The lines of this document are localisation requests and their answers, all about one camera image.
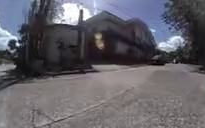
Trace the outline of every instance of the blue sky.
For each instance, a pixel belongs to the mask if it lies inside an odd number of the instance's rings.
[[[6,45],[6,38],[18,36],[17,30],[25,19],[31,0],[0,0],[0,44]],[[93,0],[66,0],[74,3],[82,3],[93,15]],[[162,47],[174,47],[172,39],[179,39],[179,34],[170,32],[168,26],[162,21],[164,3],[167,0],[96,0],[98,11],[107,10],[123,19],[139,18],[146,22],[149,28],[154,29],[156,42]]]

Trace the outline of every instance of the asphalt road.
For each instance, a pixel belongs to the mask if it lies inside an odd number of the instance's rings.
[[[124,68],[0,91],[0,128],[205,128],[205,75],[187,65]]]

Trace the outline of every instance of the parked car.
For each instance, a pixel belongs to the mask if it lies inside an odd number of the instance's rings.
[[[155,55],[150,62],[151,65],[165,65],[166,63],[167,62],[162,55]]]

